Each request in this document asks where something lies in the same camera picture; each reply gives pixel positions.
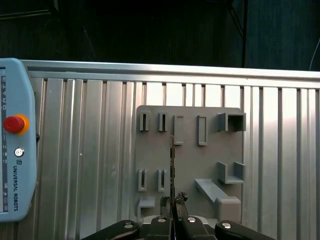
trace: corrugated metal panel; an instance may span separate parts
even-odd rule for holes
[[[243,224],[278,240],[320,239],[319,73],[25,64],[41,135],[38,184],[27,217],[0,225],[3,239],[79,239],[132,217],[140,105],[242,108]]]

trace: red emergency stop button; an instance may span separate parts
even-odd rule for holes
[[[3,128],[9,133],[18,134],[25,128],[25,121],[19,116],[8,116],[3,121]]]

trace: gray pegboard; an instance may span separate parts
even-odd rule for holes
[[[140,106],[136,116],[138,221],[159,215],[161,197],[170,196],[171,135],[175,145],[175,194],[187,193],[188,213],[207,219],[234,214],[231,205],[236,202],[240,206],[242,200],[246,115],[239,108]]]

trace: black plastic part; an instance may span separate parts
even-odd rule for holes
[[[175,231],[177,240],[216,240],[213,230],[208,231],[199,218],[194,216],[192,218],[195,219],[194,222],[188,221],[188,217],[179,221],[179,227]]]
[[[231,227],[225,228],[223,224],[229,224]],[[274,240],[260,232],[227,220],[215,225],[215,236],[219,240]]]
[[[184,192],[179,192],[175,198],[175,207],[173,209],[173,216],[176,220],[180,221],[189,216],[188,210],[186,207],[187,196],[184,195]]]
[[[175,237],[173,230],[173,224],[169,218],[158,216],[152,219],[145,240],[173,240]]]
[[[243,34],[242,34],[242,60],[241,60],[241,67],[242,68],[244,68],[246,66],[248,3],[249,3],[249,0],[244,0]]]
[[[139,235],[139,225],[131,220],[122,220],[111,226],[108,226],[90,236],[83,238],[84,240],[132,240]]]
[[[170,220],[173,220],[171,200],[168,196],[164,196],[160,199],[160,215],[167,217]]]

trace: dark background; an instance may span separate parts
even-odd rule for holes
[[[241,67],[242,39],[223,4],[60,0],[58,15],[43,1],[1,2],[0,58]],[[244,0],[233,6],[243,21]],[[245,67],[308,70],[319,37],[319,0],[249,0]]]

